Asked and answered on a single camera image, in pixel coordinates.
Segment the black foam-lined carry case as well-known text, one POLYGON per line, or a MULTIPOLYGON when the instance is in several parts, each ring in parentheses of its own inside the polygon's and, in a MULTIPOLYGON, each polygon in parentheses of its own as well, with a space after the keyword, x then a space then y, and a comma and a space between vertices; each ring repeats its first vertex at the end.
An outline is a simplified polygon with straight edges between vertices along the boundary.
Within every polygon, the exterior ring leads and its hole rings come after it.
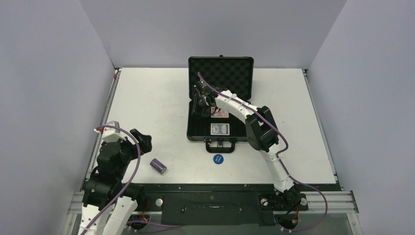
POLYGON ((252 97, 254 59, 249 56, 191 56, 188 59, 187 138, 203 141, 209 153, 231 153, 247 141, 246 109, 252 97))

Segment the blue playing card deck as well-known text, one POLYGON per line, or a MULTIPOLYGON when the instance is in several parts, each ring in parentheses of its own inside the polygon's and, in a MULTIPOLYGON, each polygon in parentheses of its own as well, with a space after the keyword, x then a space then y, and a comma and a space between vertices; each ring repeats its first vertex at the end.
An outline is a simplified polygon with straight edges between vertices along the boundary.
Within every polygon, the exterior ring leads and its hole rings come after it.
POLYGON ((210 124, 210 134, 213 136, 229 136, 230 135, 230 125, 228 123, 211 123, 210 124))

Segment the purple poker chip stack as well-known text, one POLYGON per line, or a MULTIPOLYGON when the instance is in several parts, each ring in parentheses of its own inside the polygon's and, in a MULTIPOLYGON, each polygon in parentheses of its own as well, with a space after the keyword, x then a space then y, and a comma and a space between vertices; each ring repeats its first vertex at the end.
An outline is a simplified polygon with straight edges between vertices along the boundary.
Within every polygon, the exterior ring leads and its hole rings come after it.
POLYGON ((150 166, 156 170, 159 174, 164 174, 167 170, 167 167, 160 162, 158 159, 154 158, 151 162, 150 162, 150 166))

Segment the black robot base mount plate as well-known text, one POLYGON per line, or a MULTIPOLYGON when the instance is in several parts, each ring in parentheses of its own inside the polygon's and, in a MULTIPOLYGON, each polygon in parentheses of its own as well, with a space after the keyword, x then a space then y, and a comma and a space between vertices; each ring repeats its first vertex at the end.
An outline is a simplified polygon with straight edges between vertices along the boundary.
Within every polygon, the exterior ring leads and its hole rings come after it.
POLYGON ((128 192, 138 194, 138 207, 127 223, 143 229, 159 215, 161 226, 185 225, 280 225, 299 227, 301 212, 312 211, 311 196, 337 185, 294 185, 277 192, 271 184, 131 184, 128 192))

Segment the red playing card deck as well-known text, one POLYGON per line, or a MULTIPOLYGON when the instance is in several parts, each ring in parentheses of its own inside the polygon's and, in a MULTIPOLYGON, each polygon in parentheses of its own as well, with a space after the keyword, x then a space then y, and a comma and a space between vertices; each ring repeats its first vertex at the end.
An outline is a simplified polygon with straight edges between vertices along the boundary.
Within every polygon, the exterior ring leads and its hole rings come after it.
POLYGON ((228 111, 222 110, 220 108, 217 107, 211 107, 211 118, 229 118, 229 113, 228 111))

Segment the blue round dealer button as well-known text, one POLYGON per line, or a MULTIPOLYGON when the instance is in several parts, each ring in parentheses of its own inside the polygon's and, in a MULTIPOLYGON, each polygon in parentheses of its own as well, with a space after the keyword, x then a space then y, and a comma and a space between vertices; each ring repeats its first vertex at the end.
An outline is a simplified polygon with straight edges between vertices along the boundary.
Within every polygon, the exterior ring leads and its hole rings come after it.
POLYGON ((221 154, 216 154, 213 157, 213 162, 217 165, 220 165, 224 162, 224 157, 221 154))

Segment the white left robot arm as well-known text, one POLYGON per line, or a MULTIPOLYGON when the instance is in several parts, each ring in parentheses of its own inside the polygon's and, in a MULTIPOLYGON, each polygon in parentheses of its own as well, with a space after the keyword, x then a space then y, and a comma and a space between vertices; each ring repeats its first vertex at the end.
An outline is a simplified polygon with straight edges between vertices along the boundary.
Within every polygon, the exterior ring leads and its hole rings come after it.
POLYGON ((144 186, 132 182, 138 168, 126 183, 122 180, 132 160, 139 165, 141 156, 152 151, 152 137, 108 124, 95 131, 101 134, 102 144, 97 165, 83 185, 78 234, 119 235, 134 211, 149 209, 144 186))

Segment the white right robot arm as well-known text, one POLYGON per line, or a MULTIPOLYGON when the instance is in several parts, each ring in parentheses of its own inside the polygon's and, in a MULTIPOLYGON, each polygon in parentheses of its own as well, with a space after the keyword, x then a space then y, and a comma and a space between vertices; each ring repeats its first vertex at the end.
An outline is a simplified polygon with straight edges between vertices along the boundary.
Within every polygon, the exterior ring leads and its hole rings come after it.
POLYGON ((262 155, 273 180, 277 205, 288 209, 295 204, 295 195, 289 191, 297 182, 282 161, 281 154, 288 150, 287 139, 278 130, 270 109, 254 106, 232 93, 220 91, 205 80, 199 80, 193 89, 196 102, 227 111, 245 123, 249 145, 262 155))

